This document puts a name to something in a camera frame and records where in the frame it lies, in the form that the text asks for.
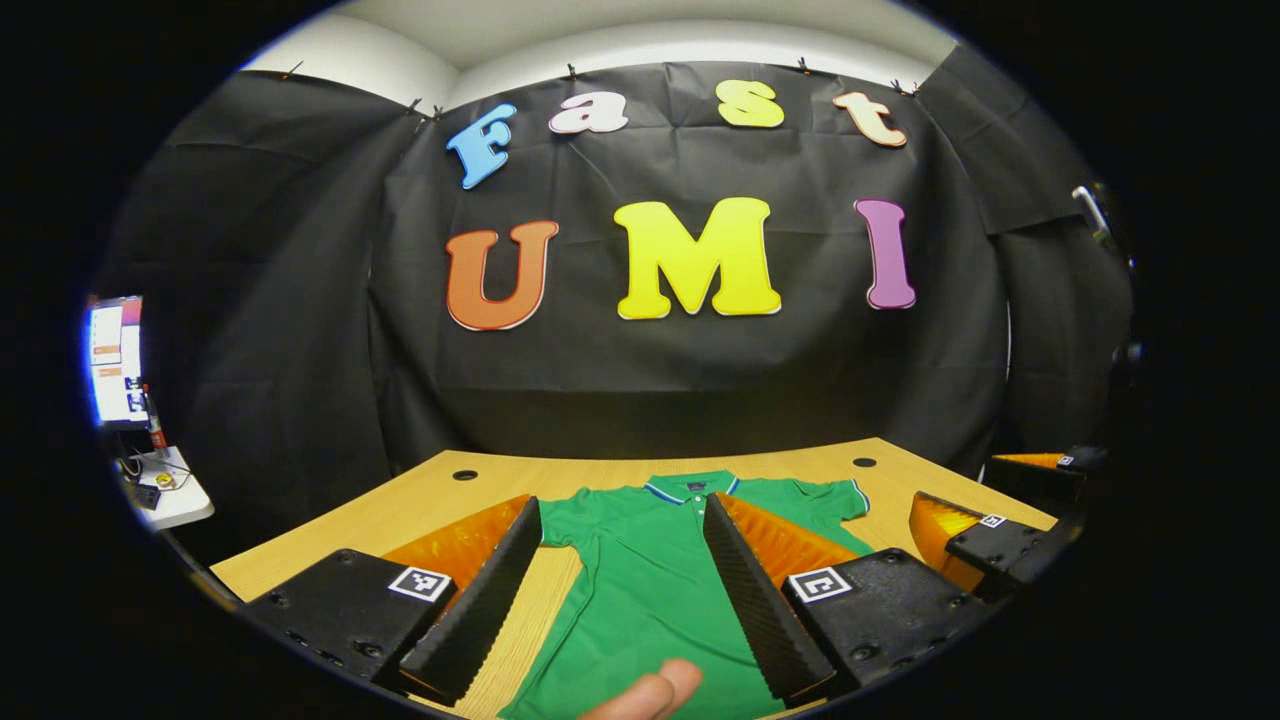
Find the orange letter u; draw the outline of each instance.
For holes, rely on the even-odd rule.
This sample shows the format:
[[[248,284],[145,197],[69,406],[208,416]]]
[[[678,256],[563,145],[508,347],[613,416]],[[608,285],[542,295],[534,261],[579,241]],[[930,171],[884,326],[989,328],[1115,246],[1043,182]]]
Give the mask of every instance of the orange letter u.
[[[547,279],[547,243],[559,232],[550,220],[525,223],[511,229],[520,245],[516,290],[511,297],[494,302],[484,296],[484,265],[489,249],[498,242],[493,231],[462,233],[445,243],[453,258],[445,305],[449,315],[468,331],[509,331],[527,320],[543,302]]]

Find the foam letter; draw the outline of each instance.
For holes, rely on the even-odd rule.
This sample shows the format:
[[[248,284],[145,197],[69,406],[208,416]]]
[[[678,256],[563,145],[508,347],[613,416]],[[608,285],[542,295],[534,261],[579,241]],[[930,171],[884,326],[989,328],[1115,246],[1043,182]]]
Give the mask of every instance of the foam letter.
[[[707,300],[716,270],[719,292],[712,307],[721,315],[772,315],[782,297],[769,286],[764,256],[764,219],[769,205],[754,197],[726,197],[712,209],[699,240],[694,240],[666,202],[623,205],[613,220],[627,228],[631,249],[630,287],[618,302],[627,320],[666,318],[671,301],[658,290],[658,270],[685,313],[696,314]]]
[[[888,108],[879,102],[872,102],[861,92],[846,92],[832,100],[832,102],[849,110],[849,115],[854,118],[854,124],[858,126],[858,129],[873,142],[888,147],[906,145],[906,133],[900,129],[888,129],[884,127],[884,120],[881,119],[881,115],[888,114]]]
[[[617,92],[584,92],[561,102],[561,108],[566,110],[554,115],[547,127],[561,135],[573,135],[584,129],[613,132],[627,124],[627,118],[622,115],[626,105],[627,99]]]
[[[444,246],[453,256],[445,305],[449,315],[468,331],[509,331],[527,320],[543,302],[547,281],[547,243],[559,232],[550,220],[525,223],[511,231],[520,245],[516,290],[511,297],[494,302],[484,296],[484,265],[489,249],[498,242],[493,231],[462,233]]]
[[[906,282],[902,256],[901,208],[884,200],[859,200],[854,210],[867,220],[872,241],[872,287],[867,304],[877,310],[904,310],[915,305],[915,288]]]
[[[511,128],[502,120],[515,114],[516,106],[503,102],[449,138],[444,147],[457,150],[462,168],[467,172],[462,178],[462,190],[480,184],[480,181],[507,163],[507,154],[500,150],[494,151],[493,146],[511,142]]]
[[[774,128],[782,124],[782,108],[773,99],[773,88],[756,81],[727,79],[716,86],[716,96],[723,100],[721,117],[733,126]]]

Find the polo shirt collar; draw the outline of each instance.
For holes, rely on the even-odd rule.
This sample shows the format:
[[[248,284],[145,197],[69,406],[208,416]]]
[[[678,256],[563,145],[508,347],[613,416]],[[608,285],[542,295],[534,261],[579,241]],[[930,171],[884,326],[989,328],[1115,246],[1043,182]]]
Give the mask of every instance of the polo shirt collar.
[[[700,491],[689,489],[690,484],[707,483]],[[672,505],[684,505],[695,495],[710,495],[723,492],[733,495],[737,489],[739,479],[728,470],[716,470],[713,473],[692,473],[689,475],[654,475],[645,483],[645,489],[659,500]]]

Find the yellow letter m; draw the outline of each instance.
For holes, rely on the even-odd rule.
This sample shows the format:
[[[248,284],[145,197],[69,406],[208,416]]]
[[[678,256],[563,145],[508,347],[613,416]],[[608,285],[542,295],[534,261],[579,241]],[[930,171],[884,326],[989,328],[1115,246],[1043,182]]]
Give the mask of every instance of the yellow letter m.
[[[627,228],[631,279],[618,315],[627,320],[666,318],[671,301],[658,290],[658,270],[667,275],[676,300],[690,315],[707,300],[716,270],[721,288],[712,307],[721,315],[772,315],[782,296],[769,286],[764,256],[764,219],[769,205],[754,197],[726,197],[712,209],[696,241],[666,202],[623,205],[613,220]]]

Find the black curtain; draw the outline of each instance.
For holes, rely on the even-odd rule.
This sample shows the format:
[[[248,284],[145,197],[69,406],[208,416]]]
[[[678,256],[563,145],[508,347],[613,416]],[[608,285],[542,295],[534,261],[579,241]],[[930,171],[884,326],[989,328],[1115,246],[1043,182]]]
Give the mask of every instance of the black curtain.
[[[385,482],[366,282],[381,181],[417,118],[239,73],[136,179],[95,291],[143,295],[143,373],[215,514],[207,562]]]
[[[1112,354],[1134,310],[1124,259],[1071,197],[1102,178],[1027,91],[968,47],[918,99],[973,181],[1009,292],[1011,366],[991,452],[1102,442]]]
[[[175,536],[214,562],[444,448],[662,457],[879,436],[975,477],[993,438],[1075,442],[1126,322],[1123,270],[1070,200],[1087,168],[993,77],[963,50],[914,97],[753,63],[652,64],[433,122],[335,83],[238,73],[137,178],[95,283],[145,296],[145,373],[218,509]],[[772,87],[782,126],[728,126],[723,79]],[[559,104],[590,91],[626,96],[627,126],[549,132]],[[904,147],[832,104],[854,91],[890,109]],[[445,142],[502,102],[518,110],[507,165],[465,191]],[[769,204],[782,310],[687,315],[673,300],[664,319],[620,318],[628,249],[613,213],[662,201],[698,237],[735,196]],[[868,305],[860,199],[906,213],[910,309]],[[559,224],[536,314],[499,332],[454,323],[445,242],[497,232],[485,292],[503,299],[508,232],[534,220]]]

